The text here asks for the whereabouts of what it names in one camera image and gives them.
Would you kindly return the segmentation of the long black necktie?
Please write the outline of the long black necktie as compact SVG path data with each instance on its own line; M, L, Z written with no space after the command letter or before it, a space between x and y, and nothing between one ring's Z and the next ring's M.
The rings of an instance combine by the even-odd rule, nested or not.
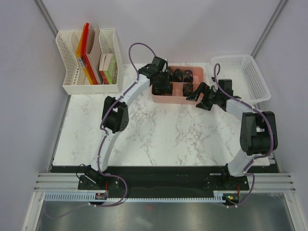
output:
M163 95L165 95L165 96L172 96L172 94L173 94L173 86L172 85L169 85L168 88L163 90Z

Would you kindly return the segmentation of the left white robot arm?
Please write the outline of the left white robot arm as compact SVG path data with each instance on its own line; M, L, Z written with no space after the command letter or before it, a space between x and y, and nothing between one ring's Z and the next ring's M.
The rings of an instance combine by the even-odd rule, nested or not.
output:
M100 124L100 129L103 131L102 142L92 163L85 166L85 174L79 177L79 190L101 190L106 186L109 178L121 179L119 176L106 174L105 171L118 136L128 126L128 109L133 101L152 84L169 86L167 69L167 60L156 56L150 64L137 71L137 78L127 88L115 97L105 98Z

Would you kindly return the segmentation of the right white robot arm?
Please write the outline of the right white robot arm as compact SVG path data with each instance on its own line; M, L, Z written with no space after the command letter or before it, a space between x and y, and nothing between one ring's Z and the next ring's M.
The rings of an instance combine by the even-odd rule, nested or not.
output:
M203 94L197 108L210 111L217 105L223 111L235 116L241 122L240 147L234 159L225 165L220 177L221 186L232 189L238 180L246 179L251 165L265 158L277 149L278 136L276 116L272 111L260 111L238 96L233 96L232 80L218 80L218 89L201 82L197 89L187 95L186 100L197 101Z

